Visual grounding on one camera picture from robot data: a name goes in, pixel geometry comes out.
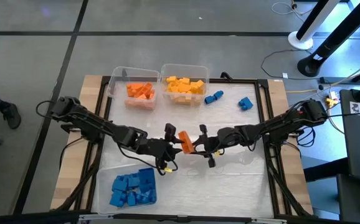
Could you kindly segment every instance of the wire on floor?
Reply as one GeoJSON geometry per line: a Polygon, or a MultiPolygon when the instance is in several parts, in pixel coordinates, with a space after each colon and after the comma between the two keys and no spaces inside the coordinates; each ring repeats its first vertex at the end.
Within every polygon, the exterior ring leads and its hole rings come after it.
{"type": "Polygon", "coordinates": [[[302,22],[305,22],[305,20],[304,20],[301,16],[303,16],[303,15],[306,14],[306,13],[311,12],[311,11],[313,10],[313,8],[310,9],[309,11],[306,11],[306,12],[299,12],[299,11],[296,10],[297,5],[295,4],[295,2],[294,2],[293,0],[291,0],[291,1],[292,1],[292,5],[290,5],[290,4],[286,3],[286,2],[276,2],[276,3],[274,3],[274,4],[272,5],[272,11],[273,11],[275,14],[279,14],[279,15],[287,15],[287,14],[295,13],[295,15],[296,15],[302,22]],[[274,10],[274,6],[279,5],[279,4],[288,6],[288,7],[290,8],[290,11],[288,11],[288,12],[277,12],[276,10],[274,10]]]}
{"type": "MultiPolygon", "coordinates": [[[[277,54],[277,53],[282,53],[282,52],[299,52],[299,51],[305,51],[305,52],[308,52],[309,54],[311,54],[308,50],[293,50],[293,49],[288,49],[288,50],[279,50],[279,51],[275,51],[275,52],[272,52],[271,54],[269,54],[268,56],[264,57],[263,58],[263,61],[262,63],[260,64],[260,68],[263,70],[263,72],[266,73],[266,75],[272,77],[272,78],[281,78],[283,79],[283,77],[279,77],[279,76],[274,76],[274,75],[271,75],[269,74],[266,69],[264,69],[263,65],[266,61],[266,59],[268,59],[270,56],[274,55],[274,54],[277,54]]],[[[289,80],[319,80],[319,78],[287,78],[289,80]]]]}

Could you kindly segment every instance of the small yellow part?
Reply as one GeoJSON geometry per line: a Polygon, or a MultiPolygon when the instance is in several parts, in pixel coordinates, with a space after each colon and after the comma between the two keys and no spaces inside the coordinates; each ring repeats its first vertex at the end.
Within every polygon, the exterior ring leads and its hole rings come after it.
{"type": "Polygon", "coordinates": [[[338,101],[326,98],[325,103],[327,103],[328,108],[331,108],[331,107],[335,106],[338,103],[338,101]]]}
{"type": "Polygon", "coordinates": [[[171,83],[171,82],[175,82],[176,81],[176,77],[173,76],[173,77],[169,77],[166,79],[167,82],[171,83]]]}
{"type": "Polygon", "coordinates": [[[190,79],[189,78],[182,78],[181,82],[186,85],[190,85],[190,79]]]}
{"type": "Polygon", "coordinates": [[[165,172],[173,172],[173,170],[170,168],[165,168],[164,170],[165,170],[165,172]]]}

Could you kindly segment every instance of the metal stand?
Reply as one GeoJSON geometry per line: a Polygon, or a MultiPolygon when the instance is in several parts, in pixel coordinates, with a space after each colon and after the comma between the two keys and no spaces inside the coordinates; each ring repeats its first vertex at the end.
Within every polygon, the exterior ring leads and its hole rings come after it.
{"type": "Polygon", "coordinates": [[[322,64],[360,27],[360,4],[345,18],[329,37],[308,57],[298,62],[298,70],[307,77],[318,75],[322,64]]]}
{"type": "Polygon", "coordinates": [[[310,12],[306,21],[300,27],[299,31],[294,31],[288,36],[288,41],[292,47],[300,50],[307,50],[313,47],[311,38],[319,26],[328,17],[340,0],[320,0],[310,12]]]}

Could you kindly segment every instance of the orange blocks in container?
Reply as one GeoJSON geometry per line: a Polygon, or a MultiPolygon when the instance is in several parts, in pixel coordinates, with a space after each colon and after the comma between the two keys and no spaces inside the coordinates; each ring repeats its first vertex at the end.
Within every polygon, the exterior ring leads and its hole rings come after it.
{"type": "Polygon", "coordinates": [[[143,109],[153,110],[155,108],[154,95],[151,83],[128,83],[126,90],[129,99],[125,100],[126,106],[135,106],[143,109]]]}
{"type": "Polygon", "coordinates": [[[179,132],[179,139],[183,141],[183,143],[181,143],[183,153],[190,154],[195,151],[186,131],[179,132]]]}

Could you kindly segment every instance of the white stand base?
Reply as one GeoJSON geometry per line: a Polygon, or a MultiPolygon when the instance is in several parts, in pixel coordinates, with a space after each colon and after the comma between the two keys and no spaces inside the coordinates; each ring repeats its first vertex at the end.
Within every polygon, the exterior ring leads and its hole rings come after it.
{"type": "Polygon", "coordinates": [[[300,40],[298,40],[296,38],[296,33],[298,33],[298,31],[293,31],[288,36],[288,41],[292,45],[292,47],[299,49],[299,50],[308,50],[313,47],[313,39],[312,38],[308,39],[305,42],[301,42],[300,40]]]}

